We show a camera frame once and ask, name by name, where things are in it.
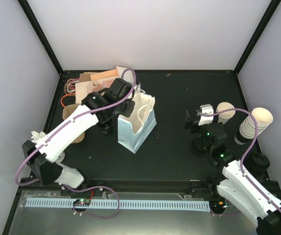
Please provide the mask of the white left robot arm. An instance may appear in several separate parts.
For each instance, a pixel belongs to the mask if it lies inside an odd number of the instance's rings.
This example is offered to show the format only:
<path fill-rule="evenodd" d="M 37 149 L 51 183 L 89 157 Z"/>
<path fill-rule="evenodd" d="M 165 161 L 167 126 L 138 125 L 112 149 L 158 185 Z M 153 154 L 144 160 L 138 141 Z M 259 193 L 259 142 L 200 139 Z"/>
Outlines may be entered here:
<path fill-rule="evenodd" d="M 23 144 L 27 165 L 42 184 L 68 185 L 77 195 L 89 190 L 89 183 L 75 168 L 58 162 L 64 150 L 87 129 L 107 124 L 114 116 L 130 116 L 134 101 L 130 98 L 134 85 L 116 78 L 109 88 L 89 93 L 75 111 L 53 131 L 35 142 Z"/>

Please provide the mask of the light blue paper bag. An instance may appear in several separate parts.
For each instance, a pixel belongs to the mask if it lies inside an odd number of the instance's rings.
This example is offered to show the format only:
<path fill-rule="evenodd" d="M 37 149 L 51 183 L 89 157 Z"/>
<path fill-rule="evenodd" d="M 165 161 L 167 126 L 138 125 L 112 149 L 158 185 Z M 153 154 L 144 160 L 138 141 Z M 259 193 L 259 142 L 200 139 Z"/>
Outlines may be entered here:
<path fill-rule="evenodd" d="M 155 97 L 147 94 L 140 85 L 135 88 L 134 109 L 130 117 L 117 119 L 117 141 L 132 153 L 136 153 L 156 126 Z"/>

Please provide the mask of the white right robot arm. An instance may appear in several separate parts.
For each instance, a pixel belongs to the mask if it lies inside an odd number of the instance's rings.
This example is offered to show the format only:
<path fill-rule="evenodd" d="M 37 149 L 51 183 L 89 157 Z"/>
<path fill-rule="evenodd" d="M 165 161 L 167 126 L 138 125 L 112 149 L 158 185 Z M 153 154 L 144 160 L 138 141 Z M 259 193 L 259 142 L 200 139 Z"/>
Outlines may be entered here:
<path fill-rule="evenodd" d="M 237 160 L 226 146 L 224 125 L 213 118 L 211 105 L 197 110 L 199 120 L 186 113 L 185 129 L 199 136 L 192 148 L 207 154 L 212 164 L 221 170 L 218 177 L 206 185 L 209 196 L 230 201 L 255 226 L 259 235 L 281 235 L 281 200 L 270 193 L 244 166 L 247 153 Z"/>

